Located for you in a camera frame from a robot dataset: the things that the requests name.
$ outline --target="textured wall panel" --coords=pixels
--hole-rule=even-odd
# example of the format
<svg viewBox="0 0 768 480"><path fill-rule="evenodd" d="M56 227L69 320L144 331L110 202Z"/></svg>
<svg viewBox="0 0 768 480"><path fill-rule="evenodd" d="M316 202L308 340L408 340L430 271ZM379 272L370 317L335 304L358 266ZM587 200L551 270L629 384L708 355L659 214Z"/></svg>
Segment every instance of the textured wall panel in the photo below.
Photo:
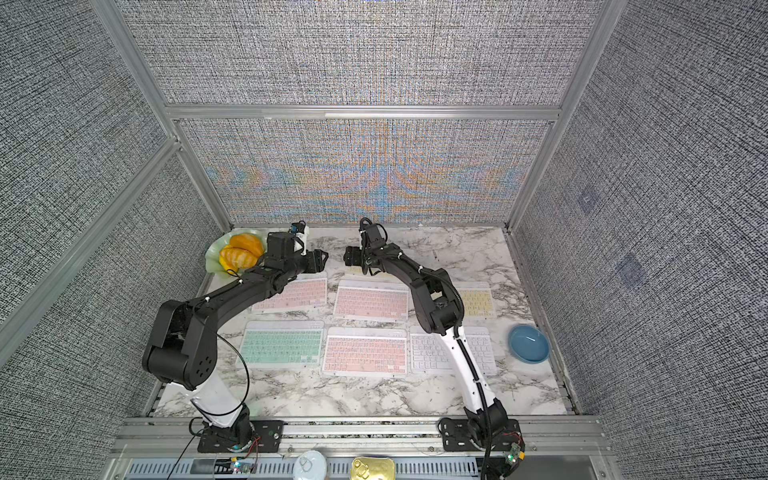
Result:
<svg viewBox="0 0 768 480"><path fill-rule="evenodd" d="M601 7L118 0L171 102L560 104Z"/></svg>
<svg viewBox="0 0 768 480"><path fill-rule="evenodd" d="M630 2L518 232L626 478L768 472L757 6Z"/></svg>
<svg viewBox="0 0 768 480"><path fill-rule="evenodd" d="M0 370L0 478L96 478L154 385L141 356L157 308L196 293L219 234L171 158Z"/></svg>
<svg viewBox="0 0 768 480"><path fill-rule="evenodd" d="M2 323L165 136L87 1L0 18Z"/></svg>
<svg viewBox="0 0 768 480"><path fill-rule="evenodd" d="M501 222L543 121L187 120L235 224Z"/></svg>

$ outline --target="white can lid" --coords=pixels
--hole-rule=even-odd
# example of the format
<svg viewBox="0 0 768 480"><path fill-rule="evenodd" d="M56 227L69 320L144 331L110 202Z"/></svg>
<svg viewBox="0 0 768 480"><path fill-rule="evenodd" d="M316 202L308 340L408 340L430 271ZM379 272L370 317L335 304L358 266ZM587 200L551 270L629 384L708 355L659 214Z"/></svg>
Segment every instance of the white can lid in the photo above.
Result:
<svg viewBox="0 0 768 480"><path fill-rule="evenodd" d="M309 450L293 464L293 480L325 480L327 469L323 454Z"/></svg>

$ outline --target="white keyboard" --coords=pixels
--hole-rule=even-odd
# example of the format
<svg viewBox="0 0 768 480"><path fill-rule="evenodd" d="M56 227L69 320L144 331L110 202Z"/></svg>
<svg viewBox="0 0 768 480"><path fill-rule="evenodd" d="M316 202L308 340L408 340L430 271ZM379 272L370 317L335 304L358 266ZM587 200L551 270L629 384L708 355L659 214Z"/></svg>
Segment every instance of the white keyboard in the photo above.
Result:
<svg viewBox="0 0 768 480"><path fill-rule="evenodd" d="M454 286L464 302L464 318L496 317L491 286L486 282L456 282Z"/></svg>
<svg viewBox="0 0 768 480"><path fill-rule="evenodd" d="M323 306L328 298L327 273L302 273L282 293L250 307L251 313L290 312Z"/></svg>
<svg viewBox="0 0 768 480"><path fill-rule="evenodd" d="M475 361L483 375L496 375L498 370L493 358L488 329L484 326L466 326L464 334L467 336L469 350L475 356ZM453 375L453 368L448 360L448 350L437 336L428 333L411 333L411 372Z"/></svg>
<svg viewBox="0 0 768 480"><path fill-rule="evenodd" d="M395 377L406 374L406 338L400 329L331 327L326 337L323 373Z"/></svg>
<svg viewBox="0 0 768 480"><path fill-rule="evenodd" d="M407 322L409 288L402 283L342 280L333 315L349 320Z"/></svg>

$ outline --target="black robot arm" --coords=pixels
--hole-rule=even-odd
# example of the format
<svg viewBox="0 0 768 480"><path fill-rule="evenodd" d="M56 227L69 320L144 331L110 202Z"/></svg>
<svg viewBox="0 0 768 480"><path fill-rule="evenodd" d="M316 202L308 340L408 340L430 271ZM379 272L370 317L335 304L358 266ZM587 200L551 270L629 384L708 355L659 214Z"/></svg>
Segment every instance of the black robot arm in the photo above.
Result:
<svg viewBox="0 0 768 480"><path fill-rule="evenodd" d="M420 265L396 244L387 243L386 231L382 236L382 230L378 223L363 218L360 221L361 247L347 247L344 263L362 267L364 274L390 273L410 287L419 324L426 333L439 336L449 352L465 403L468 435L476 446L489 452L490 445L507 431L508 417L468 349L462 326L462 298L448 272ZM516 466L510 465L507 475Z"/></svg>
<svg viewBox="0 0 768 480"><path fill-rule="evenodd" d="M306 250L305 227L299 222L288 232L269 233L265 254L232 283L191 300L163 303L144 350L145 370L189 391L207 422L202 436L215 437L233 452L250 444L251 424L243 401L214 374L217 331L248 306L282 293L296 275L325 269L328 253Z"/></svg>

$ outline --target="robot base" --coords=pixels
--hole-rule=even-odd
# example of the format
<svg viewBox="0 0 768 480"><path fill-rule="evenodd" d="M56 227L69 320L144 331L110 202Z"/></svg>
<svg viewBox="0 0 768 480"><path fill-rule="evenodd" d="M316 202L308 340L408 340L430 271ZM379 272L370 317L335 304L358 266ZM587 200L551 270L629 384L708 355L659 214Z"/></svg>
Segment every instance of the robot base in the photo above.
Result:
<svg viewBox="0 0 768 480"><path fill-rule="evenodd" d="M251 420L250 423L253 426L253 434L258 435L259 453L277 453L280 448L280 440L283 437L283 422L280 420ZM232 452L221 441L220 437L214 435L210 429L206 429L200 436L197 451L199 453L229 453L238 456L244 455L248 449Z"/></svg>
<svg viewBox="0 0 768 480"><path fill-rule="evenodd" d="M483 452L485 450L484 445L478 448L469 436L467 419L440 419L437 429L442 436L442 447L446 452ZM491 450L508 452L511 448L511 439L507 440L505 434L511 433L520 433L520 424L517 420L508 420L504 431L494 437Z"/></svg>

